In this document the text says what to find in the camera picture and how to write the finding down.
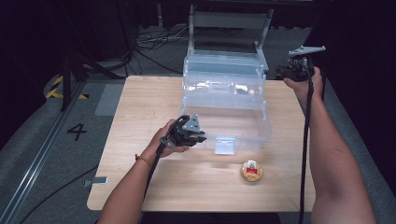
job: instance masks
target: gray carpet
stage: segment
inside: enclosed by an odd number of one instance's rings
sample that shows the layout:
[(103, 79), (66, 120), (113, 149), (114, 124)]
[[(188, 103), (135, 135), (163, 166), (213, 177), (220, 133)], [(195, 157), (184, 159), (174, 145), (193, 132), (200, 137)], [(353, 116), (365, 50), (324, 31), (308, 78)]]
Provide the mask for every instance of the gray carpet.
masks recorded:
[[(154, 27), (145, 32), (156, 29), (159, 28)], [(269, 31), (263, 48), (270, 67), (268, 79), (275, 78), (274, 68), (286, 62), (287, 52), (300, 47), (309, 32), (309, 29), (297, 28), (291, 30), (279, 28)], [(223, 35), (228, 37), (229, 34), (219, 31), (202, 31), (199, 36), (201, 35), (205, 42), (207, 36)], [(245, 34), (234, 34), (233, 37), (245, 39)], [(164, 45), (160, 49), (142, 52), (158, 63), (182, 72), (183, 60), (187, 53), (187, 41), (180, 39), (175, 43)], [(143, 76), (180, 76), (180, 74), (161, 68), (142, 55), (137, 53), (134, 55), (135, 58), (130, 63), (132, 69), (127, 68), (128, 75), (142, 73)], [(125, 76), (124, 68), (115, 72)], [(89, 99), (78, 100), (73, 106), (43, 170), (15, 219), (15, 223), (19, 223), (41, 200), (60, 186), (98, 164), (120, 98), (122, 84), (123, 81), (109, 80), (101, 74), (92, 73), (90, 75), (90, 79), (82, 91), (82, 93), (90, 95)], [(396, 220), (395, 197), (376, 169), (367, 148), (347, 116), (347, 112), (338, 101), (330, 83), (326, 88), (325, 103), (336, 126), (359, 162), (378, 223), (394, 223)], [(21, 182), (24, 172), (45, 140), (61, 105), (61, 99), (48, 99), (0, 151), (0, 212), (6, 208)], [(77, 135), (67, 131), (78, 124), (83, 124), (83, 130), (87, 132), (82, 133), (76, 141)], [(24, 223), (94, 223), (99, 212), (87, 208), (89, 189), (82, 187), (82, 181), (92, 179), (94, 173), (95, 171), (84, 175), (50, 197)], [(305, 223), (310, 223), (309, 217), (310, 214), (307, 213)], [(298, 214), (281, 213), (280, 218), (283, 224), (297, 223)]]

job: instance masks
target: small tin can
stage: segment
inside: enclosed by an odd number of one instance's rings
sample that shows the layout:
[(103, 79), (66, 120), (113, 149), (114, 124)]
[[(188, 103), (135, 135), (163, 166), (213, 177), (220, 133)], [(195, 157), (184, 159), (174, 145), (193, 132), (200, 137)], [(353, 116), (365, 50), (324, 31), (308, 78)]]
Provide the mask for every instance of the small tin can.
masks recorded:
[(258, 181), (262, 177), (262, 167), (256, 161), (245, 161), (241, 168), (241, 176), (249, 182)]

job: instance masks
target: wooden table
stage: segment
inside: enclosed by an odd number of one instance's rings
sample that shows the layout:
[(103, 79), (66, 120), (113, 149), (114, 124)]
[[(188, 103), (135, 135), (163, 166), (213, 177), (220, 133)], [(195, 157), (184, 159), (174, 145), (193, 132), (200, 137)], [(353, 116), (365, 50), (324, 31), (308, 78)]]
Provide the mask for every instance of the wooden table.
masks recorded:
[[(110, 192), (134, 164), (151, 137), (169, 119), (179, 116), (183, 96), (180, 77), (128, 77), (120, 98), (88, 199), (101, 210)], [(265, 98), (273, 133), (258, 152), (215, 155), (192, 148), (160, 159), (143, 205), (144, 211), (291, 212), (299, 211), (304, 115), (294, 92), (281, 81), (265, 82)], [(249, 183), (240, 175), (243, 161), (254, 160), (264, 176)], [(309, 163), (305, 211), (311, 211), (315, 190)]]

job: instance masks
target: cable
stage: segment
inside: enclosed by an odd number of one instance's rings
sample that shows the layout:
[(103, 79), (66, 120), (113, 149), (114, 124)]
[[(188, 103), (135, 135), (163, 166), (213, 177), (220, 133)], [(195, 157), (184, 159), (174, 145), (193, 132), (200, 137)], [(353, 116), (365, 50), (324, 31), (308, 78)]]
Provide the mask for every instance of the cable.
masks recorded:
[[(78, 32), (77, 32), (77, 30), (76, 30), (76, 27), (74, 26), (73, 22), (71, 21), (70, 17), (68, 16), (68, 14), (67, 14), (67, 12), (66, 12), (66, 9), (64, 8), (64, 4), (62, 3), (62, 1), (59, 1), (59, 0), (58, 0), (58, 4), (59, 4), (59, 6), (60, 6), (61, 9), (62, 9), (63, 14), (66, 16), (67, 21), (68, 21), (68, 23), (70, 24), (70, 26), (71, 26), (71, 28), (72, 28), (74, 34), (76, 35), (76, 37), (77, 37), (77, 39), (78, 39), (78, 42), (79, 42), (79, 44), (81, 45), (82, 49), (83, 49), (84, 52), (87, 54), (87, 56), (88, 56), (93, 62), (95, 62), (95, 60), (93, 59), (93, 57), (91, 56), (91, 54), (90, 54), (90, 53), (87, 51), (87, 49), (85, 48), (85, 45), (84, 45), (84, 43), (83, 43), (83, 41), (82, 41), (82, 39), (81, 39), (81, 36), (78, 34)], [(117, 9), (117, 11), (118, 11), (119, 20), (120, 20), (120, 23), (121, 23), (121, 29), (122, 29), (122, 32), (124, 33), (124, 36), (123, 36), (123, 37), (124, 37), (124, 39), (125, 39), (125, 44), (127, 45), (127, 49), (129, 50), (129, 51), (127, 52), (127, 54), (128, 54), (128, 53), (130, 53), (130, 48), (131, 48), (131, 47), (129, 46), (128, 39), (127, 39), (127, 37), (125, 36), (124, 24), (123, 24), (122, 18), (120, 17), (120, 9), (119, 9), (119, 6), (118, 6), (118, 5), (116, 5), (116, 9)], [(112, 70), (121, 68), (121, 67), (123, 67), (126, 63), (128, 63), (129, 60), (131, 60), (131, 57), (126, 58), (126, 55), (125, 55), (125, 56), (123, 57), (123, 59), (124, 59), (124, 60), (120, 60), (120, 61), (121, 61), (120, 64), (116, 64), (116, 65), (109, 66), (109, 67), (104, 67), (104, 68), (105, 68), (106, 70), (108, 70), (108, 71), (112, 71)], [(95, 69), (95, 68), (91, 68), (91, 67), (89, 67), (89, 68), (84, 67), (84, 68), (85, 68), (87, 71), (98, 71), (98, 72), (100, 72), (99, 70), (97, 70), (97, 69)]]
[(128, 64), (128, 67), (131, 69), (131, 71), (134, 73), (134, 75), (137, 76), (137, 73), (134, 71), (134, 69), (131, 67), (130, 64)]
[(171, 33), (171, 31), (168, 31), (167, 35), (162, 35), (164, 33), (164, 31), (162, 31), (155, 37), (153, 37), (153, 35), (150, 33), (139, 34), (136, 36), (134, 47), (139, 50), (160, 49), (166, 44), (175, 43), (180, 39), (188, 40), (187, 38), (183, 37), (184, 34), (186, 34), (188, 31), (188, 27), (189, 26), (186, 26), (181, 30), (177, 30), (175, 33)]
[(157, 167), (158, 161), (160, 160), (161, 155), (163, 154), (163, 150), (166, 148), (166, 142), (168, 141), (167, 139), (169, 138), (169, 134), (171, 133), (171, 131), (174, 129), (174, 127), (180, 123), (180, 121), (183, 119), (183, 115), (180, 116), (175, 122), (173, 122), (173, 124), (171, 125), (171, 127), (169, 127), (168, 132), (166, 132), (166, 135), (164, 137), (161, 138), (160, 140), (160, 145), (158, 146), (157, 150), (156, 150), (156, 157), (154, 160), (154, 163), (152, 163), (151, 169), (148, 173), (148, 182), (146, 184), (146, 189), (145, 189), (145, 194), (144, 194), (144, 198), (146, 198), (146, 194), (148, 192), (149, 189), (149, 182), (152, 178), (152, 175), (154, 174), (155, 168)]
[(118, 75), (106, 70), (100, 64), (98, 64), (98, 63), (96, 63), (94, 61), (91, 61), (89, 58), (85, 58), (84, 56), (79, 55), (79, 54), (77, 54), (75, 52), (70, 52), (70, 55), (72, 55), (76, 59), (88, 64), (89, 66), (93, 67), (94, 69), (96, 69), (97, 71), (103, 73), (104, 75), (106, 75), (108, 77), (111, 77), (113, 79), (125, 79), (125, 77), (120, 77), (120, 76), (118, 76)]
[[(112, 71), (112, 70), (115, 70), (115, 69), (118, 69), (118, 68), (122, 68), (123, 66), (125, 66), (129, 61), (131, 61), (132, 60), (132, 55), (131, 55), (131, 52), (130, 51), (128, 51), (128, 52), (126, 52), (125, 53), (125, 55), (120, 59), (120, 63), (119, 64), (116, 64), (116, 65), (112, 65), (112, 66), (109, 66), (109, 67), (104, 67), (106, 70), (108, 70), (108, 71)], [(98, 71), (97, 69), (95, 69), (95, 68), (92, 68), (92, 67), (84, 67), (87, 71)]]
[(84, 174), (79, 175), (75, 178), (73, 178), (72, 180), (70, 180), (69, 182), (67, 182), (66, 184), (64, 184), (63, 186), (61, 186), (60, 188), (56, 189), (55, 191), (53, 191), (49, 196), (47, 196), (46, 198), (44, 198), (40, 203), (38, 203), (20, 222), (20, 224), (22, 224), (30, 215), (33, 214), (33, 212), (41, 205), (43, 204), (46, 200), (48, 200), (49, 198), (51, 198), (53, 195), (55, 195), (56, 193), (58, 193), (59, 191), (61, 191), (62, 189), (66, 188), (67, 186), (69, 186), (70, 184), (74, 183), (76, 180), (82, 178), (84, 175), (87, 175), (88, 173), (92, 172), (93, 170), (95, 170), (96, 168), (98, 168), (98, 165), (95, 165), (94, 167), (92, 167), (90, 170), (86, 171)]
[(143, 68), (142, 68), (142, 66), (141, 66), (141, 64), (140, 64), (140, 60), (139, 60), (136, 56), (134, 56), (133, 53), (132, 53), (132, 56), (136, 58), (136, 60), (137, 60), (137, 65), (138, 65), (139, 68), (140, 68), (140, 73), (139, 73), (139, 75), (142, 76)]
[(128, 69), (126, 68), (126, 64), (125, 64), (125, 77), (128, 77)]
[(306, 171), (306, 154), (308, 148), (308, 132), (309, 132), (309, 120), (311, 117), (311, 102), (312, 95), (314, 93), (314, 84), (312, 82), (312, 74), (310, 73), (308, 67), (301, 63), (306, 73), (308, 74), (308, 94), (306, 99), (306, 109), (305, 109), (305, 124), (304, 124), (304, 140), (303, 140), (303, 161), (301, 167), (301, 186), (300, 186), (300, 214), (299, 214), (299, 224), (303, 224), (304, 221), (304, 198), (305, 198), (305, 171)]

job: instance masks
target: plastic container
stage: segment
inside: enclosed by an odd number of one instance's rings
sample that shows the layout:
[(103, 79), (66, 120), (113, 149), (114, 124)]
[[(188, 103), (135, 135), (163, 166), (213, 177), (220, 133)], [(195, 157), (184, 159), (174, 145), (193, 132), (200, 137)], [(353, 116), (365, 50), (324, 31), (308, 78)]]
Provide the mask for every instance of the plastic container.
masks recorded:
[(272, 132), (264, 82), (256, 54), (196, 50), (188, 55), (180, 114), (197, 114), (207, 138), (195, 147), (217, 154), (262, 148)]

